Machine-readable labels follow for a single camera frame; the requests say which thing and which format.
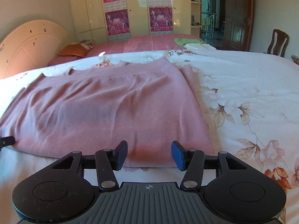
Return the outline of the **pink checked bedspread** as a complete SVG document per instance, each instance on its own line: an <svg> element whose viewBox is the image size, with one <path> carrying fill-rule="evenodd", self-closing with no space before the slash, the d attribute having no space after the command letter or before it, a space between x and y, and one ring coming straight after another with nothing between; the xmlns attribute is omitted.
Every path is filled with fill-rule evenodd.
<svg viewBox="0 0 299 224"><path fill-rule="evenodd" d="M93 40L81 41L80 43L90 43L94 48L90 50L83 58L97 57L100 53L105 54L119 54L128 52L142 52L142 51L169 51L180 50L183 47L174 43L175 38L190 38L198 39L193 35L187 34L158 34L158 35L139 35L133 36L127 41L117 41L111 43L96 44ZM49 63L48 66L59 65L71 61L82 59L73 56L58 56L56 55Z"/></svg>

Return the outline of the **pink knit sweater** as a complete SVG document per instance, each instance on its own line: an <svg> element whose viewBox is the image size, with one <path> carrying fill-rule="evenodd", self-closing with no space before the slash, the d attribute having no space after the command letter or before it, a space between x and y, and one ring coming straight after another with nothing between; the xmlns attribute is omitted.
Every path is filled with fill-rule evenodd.
<svg viewBox="0 0 299 224"><path fill-rule="evenodd" d="M172 167L171 144L213 154L193 69L165 58L47 77L19 91L1 117L14 148L61 158L128 144L127 167Z"/></svg>

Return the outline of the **purple calendar poster right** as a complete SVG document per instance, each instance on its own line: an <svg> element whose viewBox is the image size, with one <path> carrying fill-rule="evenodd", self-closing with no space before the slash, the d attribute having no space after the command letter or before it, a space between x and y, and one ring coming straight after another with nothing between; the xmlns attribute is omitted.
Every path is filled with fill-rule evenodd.
<svg viewBox="0 0 299 224"><path fill-rule="evenodd" d="M173 32L172 0L148 0L150 34Z"/></svg>

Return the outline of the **purple calendar poster left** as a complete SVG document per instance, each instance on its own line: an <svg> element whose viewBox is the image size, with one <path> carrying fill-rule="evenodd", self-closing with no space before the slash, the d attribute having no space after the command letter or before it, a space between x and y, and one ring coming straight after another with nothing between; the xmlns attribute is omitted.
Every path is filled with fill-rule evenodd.
<svg viewBox="0 0 299 224"><path fill-rule="evenodd" d="M126 0L103 0L108 41L125 41L130 38Z"/></svg>

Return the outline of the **white floral bed sheet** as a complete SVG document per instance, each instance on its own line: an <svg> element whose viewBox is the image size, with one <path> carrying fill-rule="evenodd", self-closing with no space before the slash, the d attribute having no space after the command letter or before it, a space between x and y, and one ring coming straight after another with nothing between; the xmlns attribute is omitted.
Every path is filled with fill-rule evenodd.
<svg viewBox="0 0 299 224"><path fill-rule="evenodd" d="M283 223L298 223L298 66L284 58L247 52L148 51L104 55L22 72L1 80L1 111L40 74L99 68L119 61L161 57L193 67L198 101L216 151L228 151L274 176L286 190Z"/></svg>

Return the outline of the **dark wooden chair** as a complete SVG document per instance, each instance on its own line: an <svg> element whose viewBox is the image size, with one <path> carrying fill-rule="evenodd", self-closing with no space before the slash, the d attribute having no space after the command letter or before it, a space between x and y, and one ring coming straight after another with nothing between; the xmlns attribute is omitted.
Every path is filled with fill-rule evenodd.
<svg viewBox="0 0 299 224"><path fill-rule="evenodd" d="M290 37L287 33L274 29L272 39L267 49L267 54L285 57L286 49L289 44Z"/></svg>

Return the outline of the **dark wooden door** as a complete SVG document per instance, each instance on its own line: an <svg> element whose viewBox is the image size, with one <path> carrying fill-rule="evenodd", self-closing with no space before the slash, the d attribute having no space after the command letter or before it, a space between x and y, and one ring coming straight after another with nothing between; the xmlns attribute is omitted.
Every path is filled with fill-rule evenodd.
<svg viewBox="0 0 299 224"><path fill-rule="evenodd" d="M254 0L226 0L224 50L249 51L253 17Z"/></svg>

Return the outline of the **green folded cloth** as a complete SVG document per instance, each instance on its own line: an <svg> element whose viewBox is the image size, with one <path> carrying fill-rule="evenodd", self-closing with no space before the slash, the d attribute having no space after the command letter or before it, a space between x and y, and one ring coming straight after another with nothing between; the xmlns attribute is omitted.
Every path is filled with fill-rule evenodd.
<svg viewBox="0 0 299 224"><path fill-rule="evenodd" d="M190 39L190 38L175 38L174 43L178 46L185 46L190 43L199 43L203 44L203 41L200 41L198 39Z"/></svg>

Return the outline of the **cream arched headboard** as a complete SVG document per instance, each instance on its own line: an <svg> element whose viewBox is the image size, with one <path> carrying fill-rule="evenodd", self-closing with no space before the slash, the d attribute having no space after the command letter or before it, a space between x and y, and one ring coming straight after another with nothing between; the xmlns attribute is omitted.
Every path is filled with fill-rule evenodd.
<svg viewBox="0 0 299 224"><path fill-rule="evenodd" d="M1 79L43 68L73 38L60 25L48 20L26 22L1 41Z"/></svg>

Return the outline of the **orange striped pillow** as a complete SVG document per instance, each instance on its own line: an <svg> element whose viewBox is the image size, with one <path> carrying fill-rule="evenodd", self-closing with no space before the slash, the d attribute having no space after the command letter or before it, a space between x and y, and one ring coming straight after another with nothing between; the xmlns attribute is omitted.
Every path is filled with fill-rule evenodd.
<svg viewBox="0 0 299 224"><path fill-rule="evenodd" d="M90 43L74 43L64 47L61 51L57 53L57 55L83 58L93 48L94 45Z"/></svg>

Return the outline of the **purple calendar poster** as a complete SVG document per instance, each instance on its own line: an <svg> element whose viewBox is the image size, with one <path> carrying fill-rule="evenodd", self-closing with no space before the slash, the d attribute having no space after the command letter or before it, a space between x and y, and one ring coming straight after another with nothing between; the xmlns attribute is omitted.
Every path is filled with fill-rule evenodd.
<svg viewBox="0 0 299 224"><path fill-rule="evenodd" d="M108 41L125 41L130 38L126 0L103 0Z"/></svg>
<svg viewBox="0 0 299 224"><path fill-rule="evenodd" d="M172 0L148 0L150 34L173 32Z"/></svg>

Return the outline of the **white folded cloth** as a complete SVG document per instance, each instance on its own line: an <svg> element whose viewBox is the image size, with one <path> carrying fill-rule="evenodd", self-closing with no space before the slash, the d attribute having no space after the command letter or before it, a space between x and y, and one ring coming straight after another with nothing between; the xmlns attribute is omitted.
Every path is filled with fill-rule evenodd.
<svg viewBox="0 0 299 224"><path fill-rule="evenodd" d="M215 51L216 48L206 44L206 43L188 43L184 45L184 47L188 50L193 50L193 51Z"/></svg>

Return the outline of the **cream glossy wardrobe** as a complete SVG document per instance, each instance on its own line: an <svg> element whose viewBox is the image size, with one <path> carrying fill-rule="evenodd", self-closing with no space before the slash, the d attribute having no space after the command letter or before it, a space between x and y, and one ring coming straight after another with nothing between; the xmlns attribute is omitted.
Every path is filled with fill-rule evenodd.
<svg viewBox="0 0 299 224"><path fill-rule="evenodd" d="M126 0L130 37L151 35L148 0ZM108 43L103 0L70 0L78 41L92 39L97 44ZM173 32L191 34L192 0L172 0Z"/></svg>

